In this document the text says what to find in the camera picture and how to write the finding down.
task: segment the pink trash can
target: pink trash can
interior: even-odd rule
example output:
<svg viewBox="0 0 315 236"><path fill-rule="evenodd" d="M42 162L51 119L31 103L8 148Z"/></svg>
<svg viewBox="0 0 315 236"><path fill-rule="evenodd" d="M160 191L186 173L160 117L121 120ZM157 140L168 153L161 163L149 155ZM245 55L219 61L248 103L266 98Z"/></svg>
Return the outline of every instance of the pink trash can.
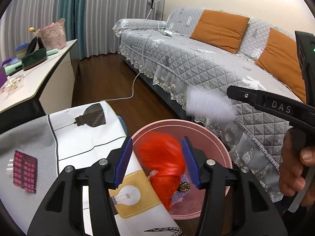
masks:
<svg viewBox="0 0 315 236"><path fill-rule="evenodd" d="M139 139L149 131L156 131L170 134L179 143L183 137L189 137L192 145L203 150L209 159L214 159L222 166L232 168L232 161L223 143L212 132L206 128L185 120L160 120L148 124L138 130L133 136L133 151L137 155ZM141 164L144 172L148 176L150 170ZM170 210L170 215L174 220L193 219L200 216L205 190L198 190L192 183L189 193L182 202L175 203Z"/></svg>

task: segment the finger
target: finger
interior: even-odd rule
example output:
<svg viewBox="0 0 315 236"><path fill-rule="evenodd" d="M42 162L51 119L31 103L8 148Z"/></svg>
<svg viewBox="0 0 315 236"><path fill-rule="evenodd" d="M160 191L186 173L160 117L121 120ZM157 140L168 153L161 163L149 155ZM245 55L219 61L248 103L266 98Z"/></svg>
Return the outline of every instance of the finger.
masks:
<svg viewBox="0 0 315 236"><path fill-rule="evenodd" d="M300 160L305 166L311 167L315 165L315 147L305 147L300 152Z"/></svg>
<svg viewBox="0 0 315 236"><path fill-rule="evenodd" d="M282 180L296 192L301 191L305 187L305 179L301 176L295 176L285 166L279 167L280 177Z"/></svg>
<svg viewBox="0 0 315 236"><path fill-rule="evenodd" d="M289 196L289 197L295 194L295 190L289 187L289 185L284 182L281 176L279 178L279 189L280 189L280 192L282 192L284 195Z"/></svg>
<svg viewBox="0 0 315 236"><path fill-rule="evenodd" d="M301 163L299 157L292 150L291 133L289 131L287 131L284 137L281 155L283 166L290 170L295 176L302 175L303 164Z"/></svg>
<svg viewBox="0 0 315 236"><path fill-rule="evenodd" d="M315 201L315 180L310 185L310 188L306 192L303 200L301 201L301 206L306 207L312 205Z"/></svg>

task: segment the yellow square print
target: yellow square print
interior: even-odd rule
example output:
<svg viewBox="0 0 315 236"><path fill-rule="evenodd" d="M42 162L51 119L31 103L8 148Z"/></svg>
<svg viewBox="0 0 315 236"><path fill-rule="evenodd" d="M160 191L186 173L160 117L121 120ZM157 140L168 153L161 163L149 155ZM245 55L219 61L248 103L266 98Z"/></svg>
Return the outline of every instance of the yellow square print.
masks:
<svg viewBox="0 0 315 236"><path fill-rule="evenodd" d="M159 197L153 190L150 181L145 175L144 171L136 171L125 176L123 182L119 185L118 189L109 190L110 196L115 197L116 195L118 195L119 191L127 185L137 187L137 189L140 191L141 197L139 202L135 205L128 206L125 204L117 204L115 206L118 214L122 218L133 217L161 204Z"/></svg>

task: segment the quilted sofa cover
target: quilted sofa cover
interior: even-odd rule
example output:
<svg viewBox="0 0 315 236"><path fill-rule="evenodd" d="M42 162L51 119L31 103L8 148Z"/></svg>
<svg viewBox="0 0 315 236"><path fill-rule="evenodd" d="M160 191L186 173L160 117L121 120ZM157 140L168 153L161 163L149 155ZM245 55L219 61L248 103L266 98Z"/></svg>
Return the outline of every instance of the quilted sofa cover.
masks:
<svg viewBox="0 0 315 236"><path fill-rule="evenodd" d="M224 124L195 115L228 145L230 157L238 166L246 165L259 179L273 202L282 199L278 187L283 137L290 128L281 118L255 110L248 104L230 100L230 85L267 90L295 100L300 99L283 83L254 64L264 50L271 27L295 39L290 33L268 22L250 17L239 52L232 54L190 39L204 8L174 10L167 22L122 19L114 33L121 37L120 53L131 64L153 78L185 109L188 87L218 92L237 112L233 122ZM167 29L174 37L163 35Z"/></svg>

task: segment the orange cushion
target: orange cushion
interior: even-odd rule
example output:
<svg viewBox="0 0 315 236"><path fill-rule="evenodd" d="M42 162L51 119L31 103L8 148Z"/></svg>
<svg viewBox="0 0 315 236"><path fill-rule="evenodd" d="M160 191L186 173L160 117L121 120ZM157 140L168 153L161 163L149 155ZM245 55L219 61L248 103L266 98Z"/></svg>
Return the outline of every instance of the orange cushion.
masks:
<svg viewBox="0 0 315 236"><path fill-rule="evenodd" d="M270 28L267 45L255 64L288 85L306 103L305 84L294 40Z"/></svg>
<svg viewBox="0 0 315 236"><path fill-rule="evenodd" d="M248 21L248 17L204 10L190 38L236 54Z"/></svg>

